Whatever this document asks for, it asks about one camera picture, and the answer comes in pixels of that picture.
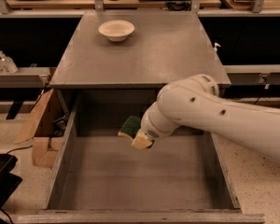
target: white robotic arm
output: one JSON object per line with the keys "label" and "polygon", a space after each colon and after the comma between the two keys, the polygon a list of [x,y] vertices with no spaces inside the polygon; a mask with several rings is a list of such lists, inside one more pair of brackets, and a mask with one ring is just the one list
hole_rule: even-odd
{"label": "white robotic arm", "polygon": [[280,163],[280,109],[239,104],[218,94],[208,75],[166,85],[143,116],[133,146],[149,147],[184,125],[219,134]]}

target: beige floor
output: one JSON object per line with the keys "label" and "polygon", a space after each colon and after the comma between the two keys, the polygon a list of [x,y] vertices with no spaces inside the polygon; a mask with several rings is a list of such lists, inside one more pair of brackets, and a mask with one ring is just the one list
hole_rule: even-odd
{"label": "beige floor", "polygon": [[[14,120],[5,120],[5,117],[6,114],[0,114],[0,153],[29,146],[31,141],[20,146],[13,145],[27,114],[18,114]],[[219,150],[229,168],[243,212],[264,214],[267,224],[280,224],[280,165],[224,138],[219,140]],[[15,223],[17,215],[35,214],[41,210],[48,190],[50,169],[34,167],[31,152],[31,149],[25,149],[13,153],[19,159],[13,173],[23,181],[4,209]]]}

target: white bowl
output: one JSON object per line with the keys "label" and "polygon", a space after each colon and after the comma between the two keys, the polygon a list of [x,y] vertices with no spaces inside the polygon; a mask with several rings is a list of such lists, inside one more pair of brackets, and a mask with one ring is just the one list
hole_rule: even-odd
{"label": "white bowl", "polygon": [[105,35],[110,41],[124,41],[134,30],[134,26],[123,20],[107,21],[100,25],[99,32]]}

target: gray tabletop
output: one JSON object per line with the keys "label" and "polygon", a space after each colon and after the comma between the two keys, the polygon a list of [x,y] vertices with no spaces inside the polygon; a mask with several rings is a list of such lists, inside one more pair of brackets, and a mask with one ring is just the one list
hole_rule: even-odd
{"label": "gray tabletop", "polygon": [[[135,30],[114,43],[98,28],[126,20]],[[56,89],[155,88],[204,73],[230,80],[194,13],[164,10],[89,11],[82,17],[50,82]]]}

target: open drawer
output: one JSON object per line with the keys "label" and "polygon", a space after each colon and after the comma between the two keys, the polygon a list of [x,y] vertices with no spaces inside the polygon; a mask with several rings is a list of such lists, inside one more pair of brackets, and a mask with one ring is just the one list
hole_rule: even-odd
{"label": "open drawer", "polygon": [[242,213],[215,135],[181,127],[150,150],[117,136],[157,93],[80,91],[45,210],[17,223],[263,223],[262,215]]}

